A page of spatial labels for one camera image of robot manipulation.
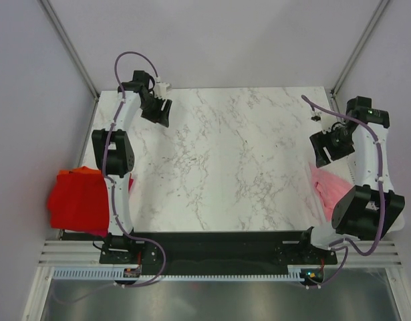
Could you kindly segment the pink t shirt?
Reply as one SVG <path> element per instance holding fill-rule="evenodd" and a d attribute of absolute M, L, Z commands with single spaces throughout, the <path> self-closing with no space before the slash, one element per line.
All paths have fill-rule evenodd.
<path fill-rule="evenodd" d="M 317 168 L 311 163 L 309 163 L 309 170 L 311 184 L 319 197 L 325 220 L 331 221 L 335 206 L 352 189 L 353 185 L 333 173 Z"/>

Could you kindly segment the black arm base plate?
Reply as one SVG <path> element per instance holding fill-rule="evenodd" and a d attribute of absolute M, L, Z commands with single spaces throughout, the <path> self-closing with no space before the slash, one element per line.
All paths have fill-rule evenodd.
<path fill-rule="evenodd" d="M 286 276 L 291 265 L 336 265 L 309 231 L 152 232 L 103 238 L 100 263 L 138 264 L 166 277 Z"/>

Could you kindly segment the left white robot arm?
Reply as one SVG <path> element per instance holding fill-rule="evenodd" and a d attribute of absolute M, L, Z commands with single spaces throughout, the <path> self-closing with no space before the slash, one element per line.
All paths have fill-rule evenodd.
<path fill-rule="evenodd" d="M 129 208 L 129 186 L 135 156 L 128 129 L 138 110 L 141 117 L 166 128 L 172 101 L 154 93 L 161 85 L 145 71 L 135 70 L 129 82 L 118 86 L 115 115 L 109 125 L 92 131 L 97 168 L 106 184 L 109 207 L 108 233 L 100 254 L 101 264 L 136 263 L 139 256 Z"/>

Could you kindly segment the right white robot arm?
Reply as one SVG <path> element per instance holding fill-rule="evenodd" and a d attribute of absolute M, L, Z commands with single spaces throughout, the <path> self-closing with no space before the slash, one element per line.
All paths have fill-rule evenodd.
<path fill-rule="evenodd" d="M 313 263 L 321 249 L 349 244 L 363 257 L 372 255 L 405 207 L 390 180 L 386 143 L 390 128 L 387 111 L 373 108 L 371 98 L 348 101 L 345 114 L 329 111 L 343 122 L 328 132 L 310 136 L 315 164 L 356 157 L 355 184 L 335 204 L 331 221 L 309 230 L 309 240 L 297 246 L 301 261 Z"/>

